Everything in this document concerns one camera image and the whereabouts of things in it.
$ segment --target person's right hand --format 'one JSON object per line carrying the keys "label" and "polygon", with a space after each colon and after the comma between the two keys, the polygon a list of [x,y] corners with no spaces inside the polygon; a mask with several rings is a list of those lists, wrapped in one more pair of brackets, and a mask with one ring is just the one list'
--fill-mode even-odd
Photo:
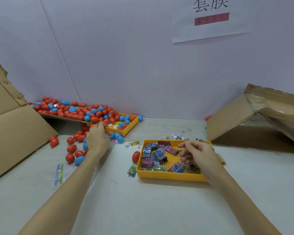
{"label": "person's right hand", "polygon": [[110,145],[110,138],[105,132],[105,126],[102,122],[90,128],[86,137],[89,154],[96,152],[102,157]]}
{"label": "person's right hand", "polygon": [[185,148],[180,153],[181,161],[198,166],[202,175],[216,189],[220,185],[220,180],[228,175],[209,144],[195,140],[186,141],[180,143],[178,148]]}

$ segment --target white table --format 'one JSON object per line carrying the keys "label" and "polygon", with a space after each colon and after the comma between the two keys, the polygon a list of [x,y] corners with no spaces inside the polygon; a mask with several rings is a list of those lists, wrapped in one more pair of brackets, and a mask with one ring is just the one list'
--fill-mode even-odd
{"label": "white table", "polygon": [[[62,131],[71,135],[77,129],[65,123]],[[125,139],[160,139],[172,133],[205,139],[205,122],[147,118]],[[64,161],[67,137],[59,136],[59,146],[43,147],[0,178],[0,235],[18,233],[55,192],[55,168]],[[242,234],[224,199],[208,184],[127,177],[137,148],[113,146],[96,169],[72,234]],[[283,234],[294,234],[294,154],[214,148],[270,221]]]}

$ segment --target red rectangle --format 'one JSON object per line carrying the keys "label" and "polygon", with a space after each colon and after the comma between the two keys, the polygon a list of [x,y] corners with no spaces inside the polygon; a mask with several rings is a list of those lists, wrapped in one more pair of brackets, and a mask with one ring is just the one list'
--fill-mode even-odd
{"label": "red rectangle", "polygon": [[221,21],[228,21],[229,16],[230,16],[230,12],[195,18],[195,26],[216,23]]}

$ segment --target white paper sign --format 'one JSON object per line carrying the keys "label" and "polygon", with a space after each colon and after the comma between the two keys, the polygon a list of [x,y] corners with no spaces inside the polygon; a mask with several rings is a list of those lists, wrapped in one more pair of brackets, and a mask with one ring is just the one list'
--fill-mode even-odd
{"label": "white paper sign", "polygon": [[173,43],[251,31],[249,0],[185,0],[173,11]]}

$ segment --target person's left arm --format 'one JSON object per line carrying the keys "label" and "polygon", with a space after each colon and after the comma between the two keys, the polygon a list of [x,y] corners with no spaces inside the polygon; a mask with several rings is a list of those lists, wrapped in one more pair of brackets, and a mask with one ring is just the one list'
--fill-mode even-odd
{"label": "person's left arm", "polygon": [[99,159],[109,147],[103,123],[90,128],[89,151],[82,164],[27,222],[19,235],[69,235]]}

